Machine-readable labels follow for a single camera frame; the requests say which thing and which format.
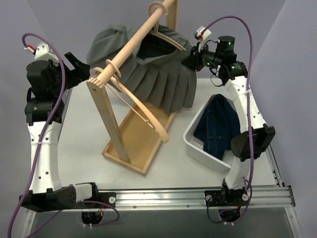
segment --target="wooden tray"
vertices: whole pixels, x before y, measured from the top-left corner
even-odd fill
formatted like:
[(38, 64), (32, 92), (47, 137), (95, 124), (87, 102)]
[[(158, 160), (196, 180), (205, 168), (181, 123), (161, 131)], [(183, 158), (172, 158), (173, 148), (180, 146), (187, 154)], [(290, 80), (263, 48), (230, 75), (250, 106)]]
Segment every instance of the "wooden tray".
[[(176, 113), (168, 116), (162, 109), (153, 106), (150, 103), (144, 104), (149, 111), (158, 119), (164, 129), (167, 131), (173, 122)], [(136, 105), (133, 108), (144, 118), (146, 116)], [(122, 121), (119, 130), (121, 132), (123, 143), (126, 148), (131, 163), (121, 160), (118, 153), (110, 141), (102, 152), (106, 159), (119, 163), (142, 175), (146, 175), (150, 165), (159, 150), (162, 139), (159, 134), (149, 127), (136, 113), (129, 111)]]

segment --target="wooden rod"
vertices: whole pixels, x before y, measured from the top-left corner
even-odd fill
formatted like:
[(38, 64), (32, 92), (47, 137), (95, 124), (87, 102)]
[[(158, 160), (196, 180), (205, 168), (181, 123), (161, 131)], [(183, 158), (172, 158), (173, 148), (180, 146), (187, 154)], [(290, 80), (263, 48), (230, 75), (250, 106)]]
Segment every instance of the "wooden rod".
[[(162, 4), (169, 8), (175, 0), (165, 0)], [(128, 43), (121, 49), (121, 51), (114, 57), (112, 62), (120, 68), (127, 58), (132, 54), (136, 46), (143, 40), (143, 38), (149, 33), (149, 31), (154, 27), (158, 20), (163, 16), (164, 12), (162, 9), (158, 8), (155, 12), (148, 18), (148, 20), (140, 27), (140, 29), (134, 34), (134, 36), (128, 41)], [(111, 64), (108, 64), (106, 68), (98, 75), (97, 79), (104, 85), (110, 80), (114, 75), (115, 69)]]

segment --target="cable connector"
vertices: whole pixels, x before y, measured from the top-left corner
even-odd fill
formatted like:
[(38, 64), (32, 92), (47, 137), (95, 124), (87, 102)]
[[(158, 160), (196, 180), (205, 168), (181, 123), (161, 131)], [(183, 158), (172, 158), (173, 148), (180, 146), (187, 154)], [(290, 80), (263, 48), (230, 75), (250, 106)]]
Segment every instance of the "cable connector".
[(205, 47), (205, 44), (207, 43), (207, 41), (211, 37), (211, 31), (208, 29), (202, 34), (202, 31), (204, 29), (205, 29), (205, 27), (201, 26), (194, 33), (195, 38), (200, 42), (199, 46), (198, 46), (198, 52), (200, 52)]
[(34, 49), (34, 47), (33, 46), (31, 46), (31, 45), (28, 45), (28, 47), (24, 47), (24, 50), (26, 51), (26, 52), (29, 52), (29, 53), (31, 53), (31, 54), (35, 54), (35, 49)]

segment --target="cable tie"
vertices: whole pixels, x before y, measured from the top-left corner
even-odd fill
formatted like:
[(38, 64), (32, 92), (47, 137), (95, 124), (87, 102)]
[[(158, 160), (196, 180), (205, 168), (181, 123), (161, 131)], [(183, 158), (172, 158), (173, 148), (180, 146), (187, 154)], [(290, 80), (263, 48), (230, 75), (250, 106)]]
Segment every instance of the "cable tie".
[(252, 92), (251, 92), (251, 89), (248, 89), (247, 91), (245, 91), (245, 93), (244, 93), (244, 94), (245, 94), (245, 95), (247, 95), (248, 93), (249, 93), (249, 94), (251, 94), (251, 93), (252, 93)]

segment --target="gray wall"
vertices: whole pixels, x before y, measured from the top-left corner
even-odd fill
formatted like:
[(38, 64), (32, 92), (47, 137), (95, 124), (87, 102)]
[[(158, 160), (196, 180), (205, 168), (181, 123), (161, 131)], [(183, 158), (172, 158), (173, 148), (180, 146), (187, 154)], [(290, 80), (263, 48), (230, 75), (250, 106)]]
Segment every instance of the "gray wall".
[[(24, 52), (21, 37), (27, 32), (44, 32), (25, 0), (3, 0), (0, 7), (0, 237), (6, 230), (19, 195), (24, 191), (31, 167), (29, 133), (24, 107), (29, 83), (25, 67), (34, 57)], [(27, 39), (30, 44), (38, 41)], [(18, 234), (23, 216), (15, 223)]]
[(317, 236), (317, 1), (287, 0), (252, 69), (252, 89), (276, 128), (272, 147), (291, 184), (305, 238)]
[[(0, 8), (0, 98), (1, 173), (0, 237), (5, 237), (9, 218), (23, 192), (30, 171), (29, 134), (24, 107), (29, 87), (25, 67), (33, 57), (23, 51), (21, 36), (35, 32), (47, 36), (61, 54), (72, 51), (85, 60), (94, 36), (111, 23), (140, 25), (147, 18), (152, 0), (3, 0)], [(255, 55), (274, 23), (285, 0), (182, 0), (179, 9), (180, 33), (194, 44), (192, 33), (201, 25), (225, 14), (236, 14), (250, 25), (255, 39)], [(213, 29), (214, 37), (230, 34), (237, 38), (239, 59), (247, 61), (248, 39), (239, 22), (223, 21)], [(35, 39), (27, 39), (36, 45)], [(21, 217), (14, 226), (17, 234)]]
[[(141, 26), (148, 17), (153, 0), (27, 0), (46, 35), (62, 52), (72, 51), (86, 59), (94, 36), (110, 24)], [(193, 33), (224, 15), (238, 15), (248, 24), (254, 37), (254, 56), (274, 23), (285, 0), (181, 0), (178, 32), (195, 45)], [(217, 23), (211, 29), (217, 39), (221, 35), (236, 37), (238, 59), (248, 63), (249, 38), (244, 26), (233, 19)], [(210, 77), (204, 70), (200, 77)]]

